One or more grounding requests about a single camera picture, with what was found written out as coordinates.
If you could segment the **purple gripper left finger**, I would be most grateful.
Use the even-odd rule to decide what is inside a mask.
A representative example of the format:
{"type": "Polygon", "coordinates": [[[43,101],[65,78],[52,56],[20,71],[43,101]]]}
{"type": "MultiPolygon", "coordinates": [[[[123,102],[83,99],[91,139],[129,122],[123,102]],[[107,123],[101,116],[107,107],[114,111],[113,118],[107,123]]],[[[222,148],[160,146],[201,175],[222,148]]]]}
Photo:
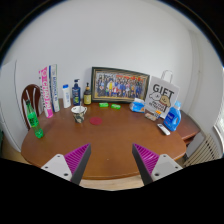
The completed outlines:
{"type": "Polygon", "coordinates": [[[90,155],[91,145],[85,144],[66,155],[56,154],[42,169],[79,185],[90,155]]]}

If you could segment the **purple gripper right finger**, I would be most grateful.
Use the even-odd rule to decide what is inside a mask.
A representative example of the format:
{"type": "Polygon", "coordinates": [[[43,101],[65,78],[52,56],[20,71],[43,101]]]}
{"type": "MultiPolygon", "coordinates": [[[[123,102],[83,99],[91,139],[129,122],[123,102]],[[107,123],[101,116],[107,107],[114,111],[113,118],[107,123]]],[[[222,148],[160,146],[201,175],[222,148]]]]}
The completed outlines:
{"type": "Polygon", "coordinates": [[[158,155],[138,144],[132,145],[132,154],[144,185],[148,185],[182,169],[167,154],[158,155]]]}

